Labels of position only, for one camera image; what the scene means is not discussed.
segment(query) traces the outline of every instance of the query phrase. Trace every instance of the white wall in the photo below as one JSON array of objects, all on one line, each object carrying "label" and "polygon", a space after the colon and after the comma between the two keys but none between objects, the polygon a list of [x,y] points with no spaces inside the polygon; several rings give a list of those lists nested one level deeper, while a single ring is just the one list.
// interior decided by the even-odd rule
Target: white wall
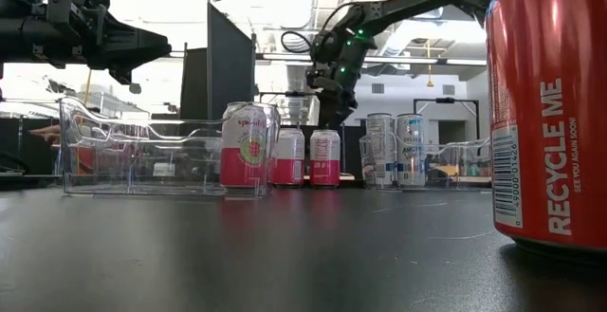
[{"label": "white wall", "polygon": [[489,137],[490,113],[487,72],[476,76],[466,84],[468,98],[479,101],[479,121],[481,126],[481,139]]},{"label": "white wall", "polygon": [[[372,94],[371,84],[383,83],[384,94]],[[383,75],[372,78],[363,75],[355,88],[359,109],[346,121],[347,125],[359,125],[358,119],[366,119],[371,113],[390,113],[393,116],[414,111],[414,99],[444,98],[443,84],[455,85],[456,99],[466,99],[467,86],[460,82],[456,75],[433,75],[434,87],[428,87],[428,75],[421,75],[415,79],[410,76]],[[424,102],[417,104],[419,110]],[[475,138],[475,117],[461,103],[438,104],[431,102],[421,113],[426,121],[426,143],[438,144],[439,120],[462,120],[466,122],[466,138]]]}]

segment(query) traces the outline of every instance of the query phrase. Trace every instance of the clear plastic bin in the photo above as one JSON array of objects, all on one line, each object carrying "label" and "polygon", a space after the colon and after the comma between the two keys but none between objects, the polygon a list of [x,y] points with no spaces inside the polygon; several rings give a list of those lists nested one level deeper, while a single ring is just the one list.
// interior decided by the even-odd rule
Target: clear plastic bin
[{"label": "clear plastic bin", "polygon": [[[489,140],[454,142],[447,145],[413,145],[394,133],[374,133],[359,141],[365,186],[376,190],[488,189],[491,187]],[[409,161],[418,172],[404,172],[398,153],[414,147]],[[411,185],[411,175],[420,175]]]},{"label": "clear plastic bin", "polygon": [[[273,116],[263,119],[266,123],[266,128],[261,129],[263,134],[259,132],[260,123],[250,125],[251,131],[257,128],[254,138],[252,133],[248,134],[248,127],[243,127],[240,150],[246,147],[245,151],[251,151],[252,156],[246,159],[248,166],[231,161],[222,167],[222,154],[227,151],[222,128],[225,123],[243,126],[242,115],[235,115],[240,109],[221,120],[191,121],[107,119],[89,112],[80,101],[71,98],[62,99],[60,108],[66,193],[237,196],[267,193],[269,155],[276,142],[276,126],[280,125]],[[231,119],[239,120],[229,124]],[[222,172],[229,172],[229,185],[224,185]],[[233,180],[235,175],[240,182]]]}]

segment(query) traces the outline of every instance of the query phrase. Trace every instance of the black table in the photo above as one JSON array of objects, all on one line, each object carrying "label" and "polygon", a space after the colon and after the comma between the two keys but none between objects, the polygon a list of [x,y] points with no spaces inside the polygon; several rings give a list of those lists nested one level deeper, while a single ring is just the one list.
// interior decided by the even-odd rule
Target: black table
[{"label": "black table", "polygon": [[1,311],[607,310],[602,270],[516,249],[490,194],[0,197]]}]

